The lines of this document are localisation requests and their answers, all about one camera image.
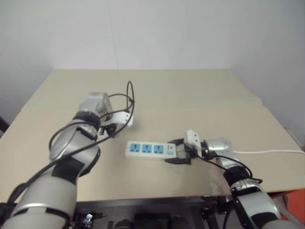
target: black cable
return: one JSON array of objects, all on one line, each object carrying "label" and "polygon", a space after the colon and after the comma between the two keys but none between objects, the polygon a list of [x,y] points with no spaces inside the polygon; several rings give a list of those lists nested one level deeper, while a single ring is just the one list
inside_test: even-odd
[{"label": "black cable", "polygon": [[233,209],[233,206],[234,206],[234,204],[233,204],[233,201],[231,200],[231,204],[229,205],[229,208],[228,208],[228,210],[225,214],[225,217],[224,217],[223,229],[226,229],[226,227],[227,227],[228,219],[229,219],[230,213]]},{"label": "black cable", "polygon": [[94,142],[90,145],[87,145],[87,146],[84,146],[83,148],[80,148],[80,149],[77,149],[67,155],[64,155],[62,156],[61,158],[55,160],[55,161],[52,161],[51,163],[49,163],[48,165],[46,165],[44,168],[42,168],[40,171],[38,171],[35,175],[33,175],[21,188],[19,188],[15,193],[12,193],[12,195],[10,196],[10,198],[8,199],[8,206],[9,205],[12,205],[15,200],[21,195],[21,193],[26,189],[28,188],[37,178],[39,178],[44,172],[46,172],[49,168],[51,168],[52,166],[66,160],[67,158],[83,151],[83,150],[86,150],[86,149],[89,149],[93,146],[96,146],[110,138],[113,138],[115,137],[119,132],[121,132],[127,125],[128,123],[130,122],[131,118],[132,118],[132,115],[133,115],[133,111],[134,111],[134,92],[133,92],[133,85],[132,85],[132,82],[131,81],[128,81],[127,83],[127,87],[128,86],[131,86],[131,90],[132,90],[132,110],[131,110],[131,115],[129,116],[129,119],[127,120],[127,122],[119,129],[117,130],[115,133],[113,133],[113,135],[110,135],[108,137],[105,137],[103,138],[102,140],[100,141],[97,141],[97,142]]},{"label": "black cable", "polygon": [[202,157],[198,157],[198,158],[201,159],[202,161],[205,161],[205,162],[207,162],[207,163],[210,163],[210,164],[212,164],[212,165],[215,165],[216,167],[219,167],[219,168],[221,168],[221,169],[227,171],[228,173],[232,173],[232,174],[241,176],[241,177],[243,177],[244,179],[255,180],[255,181],[257,181],[259,184],[262,183],[262,181],[263,181],[262,179],[257,179],[257,178],[253,178],[253,177],[246,177],[246,176],[240,175],[240,174],[238,174],[238,173],[232,172],[232,171],[230,171],[229,169],[224,168],[224,167],[222,167],[222,166],[220,166],[220,165],[218,165],[218,164],[216,164],[216,163],[214,163],[214,162],[212,162],[212,161],[205,160],[205,159],[203,159]]},{"label": "black cable", "polygon": [[25,183],[21,183],[18,186],[16,186],[14,190],[11,192],[9,199],[11,199],[12,196],[15,195],[15,193],[17,193],[24,185]]},{"label": "black cable", "polygon": [[[105,116],[114,114],[114,113],[118,113],[118,112],[122,112],[122,111],[129,111],[129,109],[131,108],[131,106],[132,106],[132,104],[133,104],[133,99],[132,99],[131,97],[129,97],[127,94],[121,94],[121,93],[111,94],[111,95],[109,95],[108,97],[112,97],[112,96],[116,96],[116,95],[126,96],[126,98],[129,99],[129,101],[131,101],[131,105],[130,105],[129,107],[126,107],[126,109],[122,109],[122,110],[117,110],[117,111],[112,111],[112,112],[106,113],[106,114],[102,115],[102,116],[100,117],[100,119],[104,118]],[[58,131],[56,131],[55,134],[53,134],[53,136],[52,136],[51,139],[49,140],[49,150],[51,150],[52,145],[53,145],[53,141],[54,141],[54,139],[56,138],[56,136],[57,136],[58,134],[60,134],[62,131],[64,131],[65,129],[67,129],[67,128],[73,126],[73,125],[79,125],[79,124],[94,125],[93,123],[89,123],[89,122],[85,122],[85,121],[67,124],[66,126],[62,127],[62,128],[59,129]]]},{"label": "black cable", "polygon": [[66,126],[60,128],[58,131],[55,132],[55,134],[52,135],[52,137],[51,137],[50,140],[49,140],[49,150],[51,150],[52,145],[53,145],[54,138],[56,138],[56,136],[57,136],[58,134],[60,134],[62,131],[64,131],[65,129],[67,129],[67,128],[73,126],[73,125],[79,125],[79,124],[94,125],[93,123],[89,123],[89,122],[85,122],[85,121],[67,124]]},{"label": "black cable", "polygon": [[226,158],[226,159],[228,159],[228,160],[234,161],[234,162],[236,162],[236,163],[238,163],[238,164],[242,165],[243,167],[245,167],[245,168],[248,170],[248,172],[249,172],[249,174],[250,174],[250,177],[253,177],[253,173],[252,173],[252,171],[249,169],[249,167],[248,167],[248,166],[246,166],[246,165],[245,165],[245,164],[243,164],[242,162],[237,161],[237,160],[235,160],[235,159],[232,159],[232,158],[230,158],[230,157],[228,157],[228,156],[217,155],[216,157],[222,157],[222,158]]}]

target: robotic arm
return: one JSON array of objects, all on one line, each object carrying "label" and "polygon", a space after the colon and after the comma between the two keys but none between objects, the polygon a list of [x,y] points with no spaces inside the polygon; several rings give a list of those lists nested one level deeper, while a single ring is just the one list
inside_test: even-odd
[{"label": "robotic arm", "polygon": [[237,216],[245,229],[298,228],[289,221],[280,220],[280,213],[271,198],[238,163],[240,160],[233,152],[231,142],[224,138],[200,142],[197,133],[189,130],[184,144],[193,148],[201,158],[210,160],[216,157],[217,164],[227,169],[223,175],[230,186]]},{"label": "robotic arm", "polygon": [[[130,116],[123,112],[122,120],[118,113],[107,115],[111,112],[112,106],[106,93],[91,93],[69,124],[84,121],[92,125],[76,124],[62,131],[51,147],[50,162],[95,142],[101,125],[111,135],[116,124],[125,123],[126,116]],[[100,154],[96,145],[48,169],[30,185],[3,228],[66,228],[76,205],[77,179],[90,172]]]}]

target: silver arm segment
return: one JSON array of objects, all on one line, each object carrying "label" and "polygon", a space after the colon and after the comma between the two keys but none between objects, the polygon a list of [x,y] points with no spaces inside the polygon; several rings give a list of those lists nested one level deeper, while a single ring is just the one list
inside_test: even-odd
[{"label": "silver arm segment", "polygon": [[[50,160],[95,142],[101,125],[100,117],[111,111],[106,93],[90,94],[71,123],[87,121],[94,125],[73,125],[64,130],[51,148]],[[90,171],[99,156],[99,147],[93,146],[51,167],[26,190],[3,228],[63,228],[73,217],[77,179]]]},{"label": "silver arm segment", "polygon": [[[206,141],[208,151],[219,156],[226,156],[239,161],[232,150],[231,142],[224,138]],[[217,157],[217,164],[234,173],[247,174],[238,163],[222,157]],[[230,186],[237,216],[245,229],[297,229],[289,221],[280,220],[281,216],[269,195],[255,180],[238,177],[224,172],[224,177]]]}]

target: beige table surface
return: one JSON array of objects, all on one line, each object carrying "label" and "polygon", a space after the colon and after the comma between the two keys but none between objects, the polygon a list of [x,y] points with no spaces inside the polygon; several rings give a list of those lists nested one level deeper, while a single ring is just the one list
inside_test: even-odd
[{"label": "beige table surface", "polygon": [[[128,140],[166,142],[193,129],[201,139],[230,139],[234,150],[299,150],[230,70],[121,71],[119,76],[115,72],[53,71],[0,139],[0,181],[5,184],[0,201],[48,163],[50,136],[70,121],[87,92],[122,92],[128,79],[136,92],[134,125],[100,145],[100,160],[78,181],[78,201],[229,194],[218,168],[197,159],[191,166],[178,166],[125,158]],[[159,83],[162,86],[155,90]],[[116,98],[113,104],[116,109],[124,101]],[[305,187],[303,155],[278,152],[239,158],[264,180],[266,191]]]}]

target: black band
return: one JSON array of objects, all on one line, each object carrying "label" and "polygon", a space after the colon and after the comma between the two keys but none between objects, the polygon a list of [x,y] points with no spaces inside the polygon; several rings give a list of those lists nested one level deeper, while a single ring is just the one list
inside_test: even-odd
[{"label": "black band", "polygon": [[46,212],[47,213],[50,213],[50,214],[53,214],[53,215],[57,215],[57,216],[60,216],[62,218],[64,218],[66,221],[70,221],[70,216],[63,212],[63,211],[59,211],[59,210],[56,210],[56,209],[53,209],[53,208],[47,208],[46,209]]},{"label": "black band", "polygon": [[251,217],[254,224],[257,226],[257,228],[261,229],[266,223],[269,223],[270,221],[278,220],[278,217],[272,212],[263,212],[255,214]]},{"label": "black band", "polygon": [[201,145],[201,152],[203,153],[203,155],[209,152],[209,147],[205,140],[203,140],[203,142],[201,142],[200,145]]},{"label": "black band", "polygon": [[76,179],[84,165],[73,157],[69,157],[54,167],[52,177],[59,177],[76,185]]},{"label": "black band", "polygon": [[25,209],[22,209],[22,210],[20,210],[20,211],[17,211],[17,212],[14,214],[14,216],[24,214],[24,213],[26,213],[28,210],[29,210],[28,208],[25,208]]},{"label": "black band", "polygon": [[241,225],[243,226],[243,228],[252,229],[253,228],[252,223],[251,223],[250,218],[248,217],[243,205],[240,203],[240,201],[238,201],[237,198],[233,199],[233,203],[235,206],[237,217],[238,217]]},{"label": "black band", "polygon": [[241,166],[229,168],[228,171],[224,172],[224,178],[228,182],[229,186],[239,180],[245,179],[245,177],[250,177],[250,175],[247,170]]},{"label": "black band", "polygon": [[101,155],[101,150],[99,148],[99,150],[97,151],[97,154],[94,158],[94,160],[91,162],[91,164],[81,173],[80,177],[86,175],[87,173],[90,173],[91,169],[93,168],[93,166],[95,166],[96,162],[98,161],[98,159],[100,158]]},{"label": "black band", "polygon": [[96,130],[99,130],[99,128],[101,126],[100,118],[95,113],[92,113],[92,112],[89,112],[89,111],[79,111],[75,115],[73,120],[74,119],[80,119],[80,120],[83,120],[85,122],[92,123],[92,125],[94,126],[94,128]]}]

